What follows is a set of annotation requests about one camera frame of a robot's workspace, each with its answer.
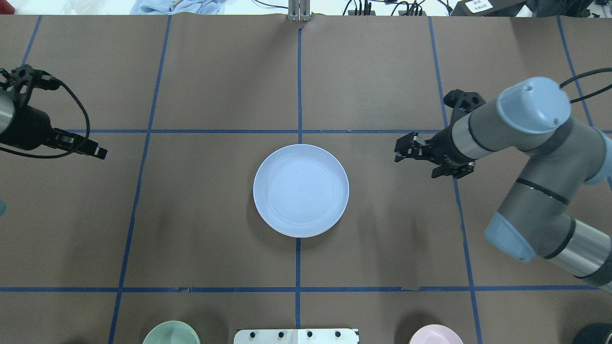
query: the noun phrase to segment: white label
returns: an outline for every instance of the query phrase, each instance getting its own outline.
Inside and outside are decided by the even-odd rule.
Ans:
[[[472,13],[478,13],[493,8],[489,0],[472,0],[466,2],[465,6],[467,6]]]

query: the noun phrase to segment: blue cloth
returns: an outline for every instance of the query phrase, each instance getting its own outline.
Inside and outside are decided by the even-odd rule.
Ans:
[[[217,14],[221,9],[220,2],[221,0],[182,0],[173,6],[174,0],[136,0],[130,14]]]

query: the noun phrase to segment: light blue joint cap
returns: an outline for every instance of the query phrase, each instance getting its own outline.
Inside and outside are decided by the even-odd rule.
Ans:
[[[607,137],[601,130],[597,129],[599,134],[602,135],[603,141],[606,144],[606,157],[603,159],[602,167],[599,172],[593,178],[584,182],[587,185],[595,185],[605,181],[608,176],[612,176],[612,140]]]
[[[527,240],[499,212],[495,212],[485,230],[485,238],[505,254],[524,263],[530,262],[536,256],[536,251]]]
[[[498,97],[497,111],[512,128],[528,134],[548,133],[567,121],[570,99],[549,78],[529,78],[505,89]]]

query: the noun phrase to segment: red object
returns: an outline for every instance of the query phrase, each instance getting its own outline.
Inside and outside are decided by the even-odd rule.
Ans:
[[[0,14],[15,14],[15,8],[7,0],[0,0]]]

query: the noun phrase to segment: plate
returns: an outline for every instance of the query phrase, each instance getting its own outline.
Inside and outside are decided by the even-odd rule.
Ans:
[[[348,177],[342,164],[310,144],[283,147],[264,160],[253,183],[261,217],[274,230],[311,237],[331,228],[348,203]]]
[[[171,320],[154,327],[143,344],[200,344],[200,338],[188,324]]]
[[[427,325],[415,332],[409,344],[463,344],[463,341],[446,326]]]

